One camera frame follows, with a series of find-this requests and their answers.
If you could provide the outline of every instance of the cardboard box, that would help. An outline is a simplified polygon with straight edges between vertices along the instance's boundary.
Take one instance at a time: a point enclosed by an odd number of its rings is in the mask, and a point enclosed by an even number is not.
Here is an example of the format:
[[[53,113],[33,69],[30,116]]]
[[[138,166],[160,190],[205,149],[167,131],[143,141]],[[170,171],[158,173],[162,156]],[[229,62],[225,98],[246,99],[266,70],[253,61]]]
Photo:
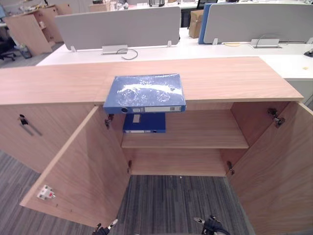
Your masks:
[[[110,2],[105,2],[103,4],[92,4],[89,5],[89,12],[97,12],[97,11],[110,11]]]
[[[189,25],[189,36],[192,38],[198,38],[201,29],[203,17],[203,10],[191,11],[190,12],[190,25]]]

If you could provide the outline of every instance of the cabinet shelf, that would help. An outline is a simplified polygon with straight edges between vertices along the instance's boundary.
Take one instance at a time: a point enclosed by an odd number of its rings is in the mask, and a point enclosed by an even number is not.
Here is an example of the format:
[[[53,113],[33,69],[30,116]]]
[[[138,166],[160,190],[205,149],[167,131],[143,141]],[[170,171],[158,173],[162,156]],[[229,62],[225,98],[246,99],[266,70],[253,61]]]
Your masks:
[[[133,175],[225,176],[218,149],[124,149]]]
[[[127,133],[122,148],[248,148],[230,110],[166,114],[166,133]]]

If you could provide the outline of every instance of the office chair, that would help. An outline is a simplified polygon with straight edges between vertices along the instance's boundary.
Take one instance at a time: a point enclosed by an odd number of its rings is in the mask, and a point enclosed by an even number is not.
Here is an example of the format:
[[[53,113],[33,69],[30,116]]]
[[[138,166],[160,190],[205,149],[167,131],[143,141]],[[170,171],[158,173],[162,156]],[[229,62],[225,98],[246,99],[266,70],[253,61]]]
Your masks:
[[[16,54],[13,52],[8,52],[8,50],[12,48],[13,48],[13,45],[12,45],[11,40],[8,40],[6,42],[0,42],[0,60],[9,58],[12,61],[15,61],[14,57],[16,57]]]

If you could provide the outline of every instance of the white desk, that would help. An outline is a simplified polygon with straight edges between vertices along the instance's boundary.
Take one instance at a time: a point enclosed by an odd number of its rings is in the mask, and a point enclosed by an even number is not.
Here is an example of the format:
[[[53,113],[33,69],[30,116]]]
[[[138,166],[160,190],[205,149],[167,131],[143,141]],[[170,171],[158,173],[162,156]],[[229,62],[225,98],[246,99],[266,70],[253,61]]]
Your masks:
[[[182,4],[178,4],[177,2],[172,3],[165,3],[163,7],[169,7],[169,6],[179,6],[182,10],[184,9],[192,9],[197,8],[198,2],[195,1],[188,1],[183,2]],[[143,8],[149,8],[150,6],[148,4],[139,4],[139,5],[130,5],[129,9],[143,9]]]
[[[303,55],[313,45],[280,44],[282,48],[254,49],[249,44],[239,47],[225,45],[199,45],[198,39],[188,36],[187,28],[179,31],[180,42],[172,47],[138,47],[138,57],[132,61],[196,59],[213,57],[259,56],[282,78],[286,79],[305,97],[304,101],[313,94],[313,58]],[[80,64],[125,61],[121,55],[101,55],[102,50],[69,51],[65,45],[46,57],[37,66],[57,64]],[[129,51],[125,57],[133,57]]]

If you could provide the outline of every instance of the cable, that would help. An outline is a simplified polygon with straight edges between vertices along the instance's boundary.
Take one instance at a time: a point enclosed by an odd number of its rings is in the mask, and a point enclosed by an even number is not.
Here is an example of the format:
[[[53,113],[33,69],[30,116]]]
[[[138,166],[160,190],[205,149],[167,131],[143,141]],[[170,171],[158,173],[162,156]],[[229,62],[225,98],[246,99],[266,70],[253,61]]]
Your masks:
[[[122,58],[123,58],[124,60],[133,60],[133,59],[137,58],[137,56],[138,56],[138,51],[136,51],[136,50],[134,50],[134,49],[131,49],[131,48],[122,48],[122,49],[119,49],[119,50],[117,50],[116,54],[118,54],[121,50],[125,50],[125,51],[132,50],[132,51],[134,51],[134,52],[136,53],[136,55],[135,55],[133,58],[125,58],[125,57],[122,56]]]
[[[256,42],[256,45],[255,45],[255,48],[258,48],[258,44],[259,44],[259,41],[265,37],[265,36],[281,36],[280,34],[278,33],[267,33],[267,34],[263,34],[261,37],[259,37],[258,41]]]

